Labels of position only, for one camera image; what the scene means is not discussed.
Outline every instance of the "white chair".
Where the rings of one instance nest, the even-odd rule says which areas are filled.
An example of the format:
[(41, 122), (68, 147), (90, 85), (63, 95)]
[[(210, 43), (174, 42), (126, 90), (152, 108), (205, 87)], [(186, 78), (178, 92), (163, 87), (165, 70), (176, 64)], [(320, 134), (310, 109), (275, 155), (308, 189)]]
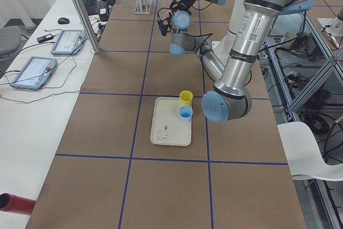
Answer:
[(10, 53), (18, 50), (22, 35), (18, 26), (0, 28), (0, 62), (7, 60)]
[(278, 125), (293, 180), (343, 181), (343, 164), (324, 162), (311, 129), (302, 122)]

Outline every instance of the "metal pole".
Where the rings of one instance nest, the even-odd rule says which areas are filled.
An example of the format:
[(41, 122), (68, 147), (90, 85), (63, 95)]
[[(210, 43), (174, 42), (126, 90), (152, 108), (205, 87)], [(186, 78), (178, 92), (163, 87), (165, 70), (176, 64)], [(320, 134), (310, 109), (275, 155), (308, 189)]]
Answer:
[(82, 0), (72, 0), (73, 4), (75, 6), (75, 9), (77, 11), (77, 14), (79, 15), (79, 18), (81, 20), (81, 23), (86, 31), (87, 37), (90, 40), (90, 43), (94, 49), (95, 53), (98, 53), (100, 50), (99, 42), (96, 39), (95, 33), (93, 31), (93, 27), (91, 25), (91, 22), (88, 18), (86, 8), (82, 2)]

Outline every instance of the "label sticker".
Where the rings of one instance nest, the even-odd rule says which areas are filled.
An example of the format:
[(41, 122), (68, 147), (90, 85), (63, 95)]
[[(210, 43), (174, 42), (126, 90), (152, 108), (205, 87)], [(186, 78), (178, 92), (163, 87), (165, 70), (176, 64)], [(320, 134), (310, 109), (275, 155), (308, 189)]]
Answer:
[(251, 17), (245, 14), (237, 34), (244, 37), (245, 40), (258, 42), (265, 29), (266, 23), (267, 19), (265, 18), (257, 17), (251, 21)]
[(247, 27), (249, 25), (249, 21), (250, 21), (250, 16), (247, 16), (246, 14), (243, 15), (243, 19), (240, 25), (240, 28), (238, 30), (238, 34), (240, 36), (244, 36), (245, 31), (247, 30)]

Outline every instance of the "gray chair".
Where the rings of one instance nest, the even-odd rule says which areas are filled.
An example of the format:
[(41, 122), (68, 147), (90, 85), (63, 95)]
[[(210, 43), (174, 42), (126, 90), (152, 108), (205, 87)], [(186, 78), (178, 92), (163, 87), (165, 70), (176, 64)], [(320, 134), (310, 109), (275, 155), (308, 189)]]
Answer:
[(21, 36), (22, 33), (18, 26), (0, 28), (0, 62), (5, 60), (10, 53), (18, 50)]

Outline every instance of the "table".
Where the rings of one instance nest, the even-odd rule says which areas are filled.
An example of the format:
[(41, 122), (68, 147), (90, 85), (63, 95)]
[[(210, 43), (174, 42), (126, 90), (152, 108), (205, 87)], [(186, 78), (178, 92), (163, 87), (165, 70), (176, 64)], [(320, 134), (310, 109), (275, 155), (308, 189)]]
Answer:
[[(305, 228), (259, 65), (250, 114), (206, 120), (212, 83), (194, 54), (169, 54), (158, 30), (156, 11), (171, 1), (138, 16), (117, 0), (27, 229)], [(221, 40), (233, 2), (194, 11), (190, 33)], [(153, 145), (155, 98), (182, 90), (195, 96), (192, 143)]]
[[(67, 17), (70, 23), (59, 25), (59, 17)], [(57, 0), (24, 47), (37, 44), (36, 38), (49, 32), (44, 29), (83, 29), (71, 0)], [(31, 56), (52, 57), (52, 44), (23, 50), (8, 71), (20, 70)], [(61, 63), (65, 56), (55, 57)], [(59, 89), (36, 92), (15, 90), (8, 85), (0, 86), (4, 98), (32, 101), (53, 93), (79, 91), (91, 64), (93, 53), (86, 41), (82, 50), (74, 56), (77, 64), (65, 85)], [(72, 58), (58, 66), (46, 87), (60, 86), (74, 67)], [(8, 75), (13, 80), (15, 74)], [(3, 77), (0, 84), (7, 83)], [(0, 99), (0, 192), (12, 193), (36, 200), (48, 173), (63, 131), (77, 100), (78, 93), (62, 94), (31, 104), (18, 104)], [(2, 228), (24, 228), (29, 216), (0, 212)]]

